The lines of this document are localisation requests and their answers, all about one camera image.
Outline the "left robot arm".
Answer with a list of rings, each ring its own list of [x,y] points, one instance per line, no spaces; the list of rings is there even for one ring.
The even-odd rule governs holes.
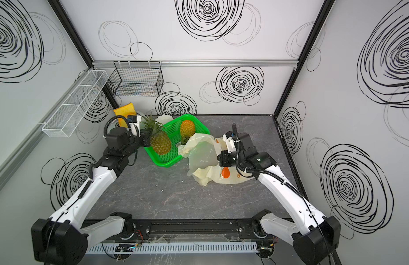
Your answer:
[[[86,252],[108,238],[131,238],[136,230],[131,214],[113,213],[83,227],[86,216],[105,190],[129,165],[129,158],[150,145],[150,132],[140,130],[139,115],[121,116],[126,127],[104,127],[107,147],[97,163],[88,168],[87,181],[48,219],[38,219],[31,228],[33,254],[45,265],[77,265]]]

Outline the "green-brown pineapple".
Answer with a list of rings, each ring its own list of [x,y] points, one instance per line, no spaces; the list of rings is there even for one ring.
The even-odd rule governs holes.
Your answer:
[[[158,122],[152,115],[141,118],[144,129],[150,133],[150,145],[158,155],[165,155],[171,150],[171,140],[163,131],[162,123]]]

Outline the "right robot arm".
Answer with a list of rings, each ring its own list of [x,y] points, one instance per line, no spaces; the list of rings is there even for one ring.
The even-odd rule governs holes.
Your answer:
[[[220,166],[235,167],[245,178],[255,178],[280,202],[291,221],[271,212],[258,216],[258,230],[293,246],[306,265],[318,265],[333,254],[339,244],[341,224],[334,216],[325,216],[285,177],[277,162],[258,152],[247,133],[237,126],[224,134],[227,149],[218,154]]]

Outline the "yellow printed plastic bag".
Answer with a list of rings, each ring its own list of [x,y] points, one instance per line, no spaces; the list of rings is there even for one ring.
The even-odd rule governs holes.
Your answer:
[[[198,143],[187,150],[184,158],[189,159],[188,176],[206,186],[209,182],[218,184],[240,184],[252,179],[251,174],[236,170],[235,167],[221,167],[217,156],[227,150],[222,138],[211,135],[199,136]]]

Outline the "yellow-orange pineapple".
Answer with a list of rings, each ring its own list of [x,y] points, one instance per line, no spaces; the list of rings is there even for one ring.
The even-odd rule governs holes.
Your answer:
[[[180,126],[180,135],[182,139],[189,139],[196,133],[195,124],[191,120],[184,120]]]

